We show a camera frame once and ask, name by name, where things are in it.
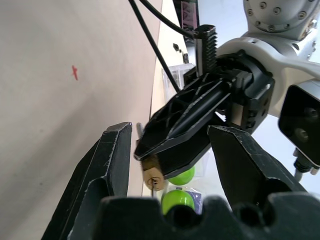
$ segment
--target metal screw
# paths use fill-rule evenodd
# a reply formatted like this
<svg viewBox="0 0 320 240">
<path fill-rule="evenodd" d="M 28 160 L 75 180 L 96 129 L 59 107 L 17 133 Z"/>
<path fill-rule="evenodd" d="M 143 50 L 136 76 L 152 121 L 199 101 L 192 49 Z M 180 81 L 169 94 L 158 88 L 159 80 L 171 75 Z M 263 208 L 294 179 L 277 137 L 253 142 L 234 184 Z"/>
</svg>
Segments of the metal screw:
<svg viewBox="0 0 320 240">
<path fill-rule="evenodd" d="M 298 182 L 300 182 L 301 179 L 302 179 L 302 176 L 303 176 L 303 173 L 300 172 L 298 169 L 296 169 L 295 172 L 294 172 L 294 178 L 295 178 L 295 180 L 297 180 Z"/>
<path fill-rule="evenodd" d="M 319 168 L 318 169 L 316 169 L 316 168 L 311 168 L 311 170 L 310 170 L 310 173 L 313 175 L 313 176 L 315 176 L 315 175 L 317 175 L 317 173 L 319 172 Z"/>
<path fill-rule="evenodd" d="M 319 119 L 319 114 L 318 114 L 318 111 L 315 110 L 314 108 L 312 107 L 308 107 L 304 110 L 304 112 L 306 113 L 307 117 L 308 117 L 308 120 L 310 121 L 316 121 Z"/>
<path fill-rule="evenodd" d="M 299 156 L 299 150 L 298 148 L 295 148 L 292 154 L 294 157 L 298 157 Z"/>
<path fill-rule="evenodd" d="M 267 3 L 265 1 L 260 2 L 260 8 L 265 9 L 267 7 Z"/>
<path fill-rule="evenodd" d="M 299 17 L 300 20 L 304 19 L 306 16 L 307 16 L 307 13 L 305 11 L 299 12 L 298 17 Z"/>
<path fill-rule="evenodd" d="M 275 7 L 274 9 L 273 9 L 273 13 L 274 14 L 279 14 L 281 12 L 281 8 L 280 7 Z"/>
<path fill-rule="evenodd" d="M 144 135 L 144 126 L 142 125 L 142 123 L 138 122 L 136 124 L 136 131 L 138 132 L 139 139 L 142 138 L 142 136 Z"/>
<path fill-rule="evenodd" d="M 303 143 L 306 143 L 309 140 L 308 133 L 305 130 L 303 130 L 302 128 L 295 129 L 295 135 Z"/>
<path fill-rule="evenodd" d="M 274 32 L 276 30 L 276 27 L 274 25 L 269 25 L 268 26 L 268 31 L 269 32 Z"/>
<path fill-rule="evenodd" d="M 252 16 L 254 14 L 254 12 L 252 11 L 252 9 L 248 9 L 248 15 Z"/>
</svg>

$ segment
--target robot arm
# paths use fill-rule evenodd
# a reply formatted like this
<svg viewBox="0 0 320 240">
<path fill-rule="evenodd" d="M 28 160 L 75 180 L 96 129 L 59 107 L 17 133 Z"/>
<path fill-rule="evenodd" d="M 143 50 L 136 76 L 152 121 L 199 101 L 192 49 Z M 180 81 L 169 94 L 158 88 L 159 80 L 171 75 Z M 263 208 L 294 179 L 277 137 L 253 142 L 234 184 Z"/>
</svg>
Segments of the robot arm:
<svg viewBox="0 0 320 240">
<path fill-rule="evenodd" d="M 78 164 L 42 239 L 320 239 L 320 202 L 297 181 L 320 167 L 320 64 L 306 60 L 319 1 L 245 0 L 248 32 L 218 49 L 214 26 L 196 29 L 197 67 L 137 142 L 134 156 L 152 190 L 212 148 L 231 210 L 207 197 L 202 215 L 174 206 L 163 216 L 156 199 L 121 198 L 132 130 L 121 123 Z M 297 147 L 296 179 L 251 136 L 267 113 Z"/>
</svg>

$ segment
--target wire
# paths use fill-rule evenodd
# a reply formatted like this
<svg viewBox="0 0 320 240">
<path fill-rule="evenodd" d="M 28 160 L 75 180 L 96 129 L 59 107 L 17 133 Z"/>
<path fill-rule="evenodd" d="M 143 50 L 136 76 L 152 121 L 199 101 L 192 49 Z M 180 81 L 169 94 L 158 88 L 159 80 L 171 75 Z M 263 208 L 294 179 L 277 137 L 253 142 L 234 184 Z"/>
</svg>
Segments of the wire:
<svg viewBox="0 0 320 240">
<path fill-rule="evenodd" d="M 186 36 L 188 38 L 193 39 L 194 34 L 190 31 L 186 31 L 182 29 L 181 27 L 175 25 L 172 21 L 170 21 L 168 18 L 163 16 L 161 12 L 159 12 L 157 9 L 155 9 L 154 6 L 147 0 L 139 0 L 153 15 L 155 15 L 160 21 L 162 21 L 164 24 L 166 24 L 169 28 L 175 30 L 176 32 L 180 33 L 183 36 Z"/>
<path fill-rule="evenodd" d="M 161 63 L 162 67 L 163 67 L 163 70 L 165 71 L 166 75 L 168 76 L 174 90 L 178 93 L 180 91 L 174 77 L 172 76 L 169 68 L 168 68 L 168 65 L 166 64 L 166 61 L 164 60 L 163 56 L 161 55 L 161 52 L 159 51 L 159 48 L 157 47 L 157 44 L 155 43 L 155 40 L 153 39 L 145 21 L 144 21 L 144 18 L 142 17 L 139 9 L 138 9 L 138 6 L 135 2 L 135 0 L 129 0 L 130 4 L 131 4 L 131 7 L 134 11 L 134 14 L 136 16 L 136 18 L 138 19 L 143 31 L 144 31 L 144 34 L 146 35 L 146 37 L 148 38 L 149 40 L 149 43 L 153 49 L 153 51 L 155 52 L 155 55 L 157 56 L 157 58 L 159 59 L 159 62 Z"/>
</svg>

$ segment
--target white surface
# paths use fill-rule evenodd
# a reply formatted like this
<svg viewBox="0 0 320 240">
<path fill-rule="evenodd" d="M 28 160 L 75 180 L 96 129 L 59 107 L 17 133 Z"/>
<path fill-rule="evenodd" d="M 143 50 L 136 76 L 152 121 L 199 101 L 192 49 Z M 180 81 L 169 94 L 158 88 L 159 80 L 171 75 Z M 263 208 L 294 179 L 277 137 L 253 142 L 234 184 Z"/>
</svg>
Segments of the white surface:
<svg viewBox="0 0 320 240">
<path fill-rule="evenodd" d="M 148 121 L 156 57 L 127 0 L 4 0 L 0 29 L 0 239 L 38 240 L 102 132 Z M 132 160 L 128 193 L 141 192 Z"/>
</svg>

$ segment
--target green ball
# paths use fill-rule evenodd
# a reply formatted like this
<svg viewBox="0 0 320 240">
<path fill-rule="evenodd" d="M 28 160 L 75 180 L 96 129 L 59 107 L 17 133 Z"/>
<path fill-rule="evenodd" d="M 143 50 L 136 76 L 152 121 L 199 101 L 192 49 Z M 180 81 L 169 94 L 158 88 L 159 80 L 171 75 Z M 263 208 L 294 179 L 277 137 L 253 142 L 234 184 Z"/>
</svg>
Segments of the green ball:
<svg viewBox="0 0 320 240">
<path fill-rule="evenodd" d="M 167 212 L 176 205 L 189 206 L 195 210 L 194 200 L 189 193 L 182 190 L 172 190 L 166 193 L 162 198 L 162 213 L 166 215 Z"/>
<path fill-rule="evenodd" d="M 189 170 L 180 173 L 178 176 L 175 176 L 173 178 L 169 178 L 168 181 L 172 183 L 173 185 L 181 186 L 189 183 L 192 178 L 195 176 L 196 168 L 193 166 Z"/>
</svg>

